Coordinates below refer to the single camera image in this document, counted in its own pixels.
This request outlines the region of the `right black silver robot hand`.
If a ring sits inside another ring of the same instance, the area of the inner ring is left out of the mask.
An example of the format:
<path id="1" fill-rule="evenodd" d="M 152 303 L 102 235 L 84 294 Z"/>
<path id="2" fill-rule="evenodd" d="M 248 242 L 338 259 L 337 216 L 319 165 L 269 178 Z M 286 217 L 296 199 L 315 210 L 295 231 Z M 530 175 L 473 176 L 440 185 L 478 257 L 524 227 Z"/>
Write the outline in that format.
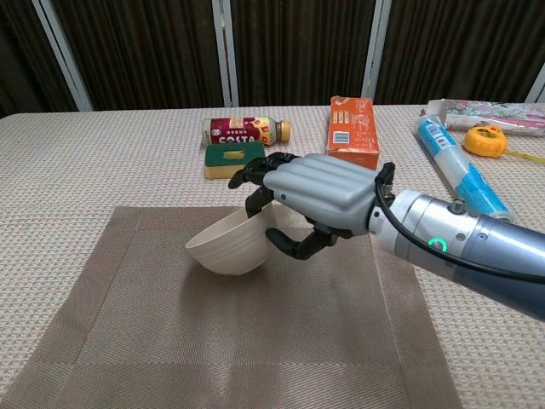
<path id="1" fill-rule="evenodd" d="M 258 187 L 245 200 L 249 218 L 273 201 L 304 216 L 313 225 L 305 239 L 295 241 L 277 228 L 268 228 L 266 237 L 285 255 L 307 260 L 339 238 L 369 232 L 376 176 L 374 170 L 323 153 L 275 152 L 248 162 L 235 172 L 228 187 L 246 182 Z"/>

